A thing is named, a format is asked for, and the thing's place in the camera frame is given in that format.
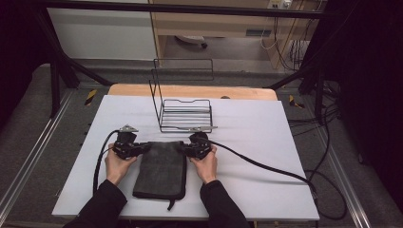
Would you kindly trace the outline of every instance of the person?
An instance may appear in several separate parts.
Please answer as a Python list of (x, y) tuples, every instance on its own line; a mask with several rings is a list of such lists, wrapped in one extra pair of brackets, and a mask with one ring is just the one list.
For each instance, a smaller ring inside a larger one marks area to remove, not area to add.
[[(137, 160), (120, 159), (112, 150), (113, 143), (105, 158), (106, 180), (99, 186), (94, 196), (86, 203), (79, 215), (66, 224), (65, 228), (112, 228), (118, 223), (119, 214), (127, 203), (125, 195), (118, 188), (129, 166)], [(222, 183), (217, 179), (217, 147), (202, 160), (190, 158), (202, 180), (201, 201), (206, 208), (210, 228), (249, 228), (245, 215), (232, 201)]]

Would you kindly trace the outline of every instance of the white table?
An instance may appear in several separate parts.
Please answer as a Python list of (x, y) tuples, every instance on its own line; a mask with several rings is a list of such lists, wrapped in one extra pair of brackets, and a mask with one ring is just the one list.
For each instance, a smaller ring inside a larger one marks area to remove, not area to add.
[[(304, 176), (281, 102), (210, 99), (213, 121), (219, 128), (209, 139), (266, 165)], [(136, 142), (184, 141), (190, 134), (160, 132), (150, 96), (104, 96), (80, 154), (67, 179), (52, 215), (75, 217), (92, 196), (95, 164), (106, 136), (130, 124), (140, 132)], [(116, 141), (114, 135), (110, 142)], [(300, 180), (269, 172), (219, 148), (218, 178), (249, 220), (317, 220), (309, 187)], [(136, 199), (132, 189), (141, 157), (132, 165), (119, 188), (128, 203), (122, 219), (206, 219), (200, 200), (202, 181), (193, 164), (188, 164), (186, 195), (167, 211), (168, 201)], [(99, 182), (106, 178), (105, 164)]]

